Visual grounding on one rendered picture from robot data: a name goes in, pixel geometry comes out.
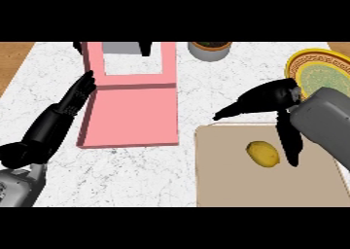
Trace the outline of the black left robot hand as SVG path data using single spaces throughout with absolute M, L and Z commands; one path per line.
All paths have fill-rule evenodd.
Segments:
M 54 103 L 37 117 L 23 141 L 0 146 L 0 161 L 8 168 L 18 169 L 51 160 L 66 140 L 76 115 L 95 90 L 94 71 L 88 71 L 61 102 Z

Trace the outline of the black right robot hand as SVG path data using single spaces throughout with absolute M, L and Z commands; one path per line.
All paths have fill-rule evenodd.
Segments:
M 241 114 L 277 112 L 277 133 L 287 157 L 293 166 L 299 165 L 299 156 L 304 150 L 301 131 L 290 121 L 287 109 L 302 102 L 302 89 L 292 78 L 268 82 L 247 92 L 228 105 L 213 118 L 215 121 Z

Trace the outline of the yellow patterned plate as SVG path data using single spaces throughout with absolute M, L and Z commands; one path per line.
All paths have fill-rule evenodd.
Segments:
M 338 89 L 350 98 L 350 57 L 327 49 L 299 51 L 287 60 L 284 75 L 292 78 L 306 99 L 320 88 Z

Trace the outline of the yellow lemon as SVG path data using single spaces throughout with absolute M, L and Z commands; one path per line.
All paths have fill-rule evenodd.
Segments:
M 252 160 L 264 167 L 275 167 L 280 164 L 278 150 L 267 141 L 253 141 L 246 151 Z

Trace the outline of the beige tray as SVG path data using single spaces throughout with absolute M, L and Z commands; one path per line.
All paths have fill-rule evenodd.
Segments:
M 281 160 L 277 166 L 264 167 L 247 154 L 253 141 L 281 147 L 272 124 L 213 124 L 197 128 L 197 204 L 350 207 L 340 168 L 321 146 L 304 142 L 298 166 Z

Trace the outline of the pink open box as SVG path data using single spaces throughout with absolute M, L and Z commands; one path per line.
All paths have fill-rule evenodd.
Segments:
M 163 72 L 110 75 L 104 43 L 83 42 L 92 93 L 76 145 L 82 149 L 175 146 L 178 140 L 176 43 L 162 42 Z

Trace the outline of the grey pot with soil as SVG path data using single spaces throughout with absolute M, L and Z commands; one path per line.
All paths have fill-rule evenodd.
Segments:
M 227 42 L 221 47 L 206 47 L 197 42 L 190 42 L 188 50 L 196 58 L 207 62 L 215 62 L 228 56 L 231 42 Z

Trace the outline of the grey and black appliance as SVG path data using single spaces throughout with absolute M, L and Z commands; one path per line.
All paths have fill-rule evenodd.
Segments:
M 80 54 L 139 54 L 150 56 L 153 42 L 74 42 Z

